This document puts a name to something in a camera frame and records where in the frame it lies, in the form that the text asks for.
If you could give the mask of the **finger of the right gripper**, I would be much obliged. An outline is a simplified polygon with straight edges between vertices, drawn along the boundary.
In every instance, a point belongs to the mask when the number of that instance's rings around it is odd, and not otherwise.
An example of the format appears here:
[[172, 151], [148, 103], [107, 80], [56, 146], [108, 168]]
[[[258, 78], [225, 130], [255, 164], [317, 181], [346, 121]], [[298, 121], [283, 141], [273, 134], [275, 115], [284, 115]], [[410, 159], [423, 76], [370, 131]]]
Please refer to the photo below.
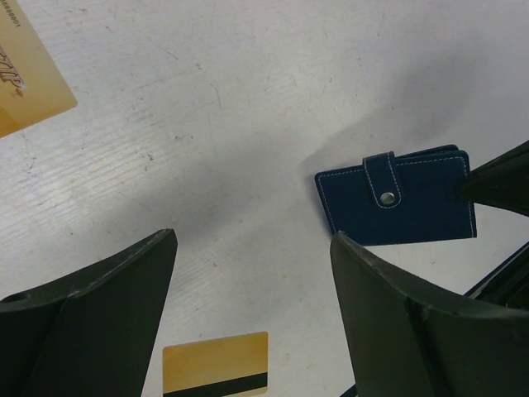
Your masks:
[[472, 170], [460, 198], [528, 216], [529, 141]]

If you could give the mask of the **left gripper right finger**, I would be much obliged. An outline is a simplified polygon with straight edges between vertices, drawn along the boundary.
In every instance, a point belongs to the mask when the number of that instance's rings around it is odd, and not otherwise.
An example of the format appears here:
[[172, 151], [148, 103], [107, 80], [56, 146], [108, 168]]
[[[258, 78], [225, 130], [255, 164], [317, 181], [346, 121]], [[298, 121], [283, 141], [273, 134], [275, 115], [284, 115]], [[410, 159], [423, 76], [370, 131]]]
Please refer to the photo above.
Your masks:
[[528, 249], [465, 294], [331, 240], [354, 396], [525, 396]]

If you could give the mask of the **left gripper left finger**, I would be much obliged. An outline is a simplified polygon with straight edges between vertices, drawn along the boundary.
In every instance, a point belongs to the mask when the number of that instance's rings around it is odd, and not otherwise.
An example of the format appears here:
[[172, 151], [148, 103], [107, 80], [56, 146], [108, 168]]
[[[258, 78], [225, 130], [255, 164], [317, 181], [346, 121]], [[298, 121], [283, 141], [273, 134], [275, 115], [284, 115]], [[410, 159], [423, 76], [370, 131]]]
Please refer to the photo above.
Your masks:
[[172, 229], [1, 301], [3, 396], [139, 396], [177, 253]]

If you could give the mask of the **blue leather card holder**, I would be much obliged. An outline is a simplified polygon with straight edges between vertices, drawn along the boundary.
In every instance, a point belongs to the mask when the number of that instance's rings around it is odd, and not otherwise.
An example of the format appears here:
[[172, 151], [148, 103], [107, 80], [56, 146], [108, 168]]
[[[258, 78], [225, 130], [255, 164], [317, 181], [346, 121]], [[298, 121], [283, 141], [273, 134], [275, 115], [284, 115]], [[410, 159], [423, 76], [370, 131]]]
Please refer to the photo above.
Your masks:
[[469, 172], [468, 154], [445, 145], [372, 155], [314, 179], [332, 234], [383, 246], [476, 237], [474, 205], [458, 196]]

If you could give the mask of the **gold card magnetic stripe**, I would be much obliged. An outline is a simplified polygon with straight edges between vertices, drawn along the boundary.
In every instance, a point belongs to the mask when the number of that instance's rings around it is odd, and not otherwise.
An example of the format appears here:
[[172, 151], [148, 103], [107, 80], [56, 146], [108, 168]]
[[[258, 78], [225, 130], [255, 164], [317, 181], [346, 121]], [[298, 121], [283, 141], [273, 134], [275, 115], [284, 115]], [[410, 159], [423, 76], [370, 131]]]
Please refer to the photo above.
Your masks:
[[163, 395], [258, 396], [268, 391], [269, 334], [253, 332], [165, 347]]

